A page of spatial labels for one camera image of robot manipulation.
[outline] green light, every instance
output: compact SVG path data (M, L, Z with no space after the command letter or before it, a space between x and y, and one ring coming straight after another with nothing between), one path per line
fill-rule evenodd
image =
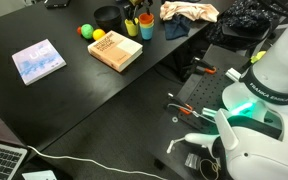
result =
M238 114L240 114L242 111L247 110L247 109L249 109L249 108L252 107L252 106L253 106L253 103L250 103L250 102L249 102L249 103L245 103L245 104L242 104L241 106L233 109L233 110L231 111L231 113L232 113L233 115L238 115Z

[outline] blue notebook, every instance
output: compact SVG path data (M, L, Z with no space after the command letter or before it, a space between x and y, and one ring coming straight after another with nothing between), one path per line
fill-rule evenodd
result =
M48 39L36 43L12 56L25 85L66 65Z

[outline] black bag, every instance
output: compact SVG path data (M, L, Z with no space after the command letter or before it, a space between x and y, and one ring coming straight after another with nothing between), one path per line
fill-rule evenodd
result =
M236 0L218 22L210 24L206 39L230 50L250 49L270 35L279 18L256 0Z

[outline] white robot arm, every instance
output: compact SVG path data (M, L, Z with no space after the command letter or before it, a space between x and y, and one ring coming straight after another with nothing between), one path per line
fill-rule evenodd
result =
M215 121L230 176L235 180L288 179L288 28L239 82L225 88L222 99L227 110L220 109ZM251 113L232 114L245 103L253 104ZM268 115L277 126L265 123ZM232 125L250 120L256 128ZM213 149L210 138L207 142L195 139L193 143Z

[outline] white cable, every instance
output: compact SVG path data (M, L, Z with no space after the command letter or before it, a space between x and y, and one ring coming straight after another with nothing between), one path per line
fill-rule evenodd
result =
M207 118L207 117L205 117L205 116L203 116L201 114L198 114L196 111L192 111L192 110L190 110L190 109L188 109L186 107L183 107L183 106L180 106L180 105L177 105L177 104L173 104L173 103L170 103L170 104L167 105L167 107L169 107L169 106L175 106L175 107L178 107L178 108L185 109L186 111L191 112L195 117L201 117L201 118L203 118L203 119L205 119L205 120L207 120L207 121L209 121L211 123L216 124L215 121L213 121L213 120L211 120L211 119L209 119L209 118Z
M117 171L117 172L121 172L121 173L126 173L126 174L143 174L143 175L146 175L146 176L151 176L151 177L155 177L155 178L158 178L158 179L161 179L161 180L167 180L167 179L164 179L162 177L159 177L157 175L154 175L154 174L149 174L149 173L145 173L145 172L141 172L141 171L125 171L125 170L120 170L120 169L116 169L116 168L110 168L110 167L106 167L92 159L81 159L81 158L75 158L75 157L70 157L70 156L49 156L49 155L46 155L46 154L42 154L40 153L37 149L35 149L34 147L32 146L27 146L29 147L30 149L34 150L38 155L42 156L42 157L45 157L45 158L50 158L50 159L72 159L72 160L76 160L76 161L85 161L85 162L92 162L104 169L107 169L107 170L110 170L110 171Z

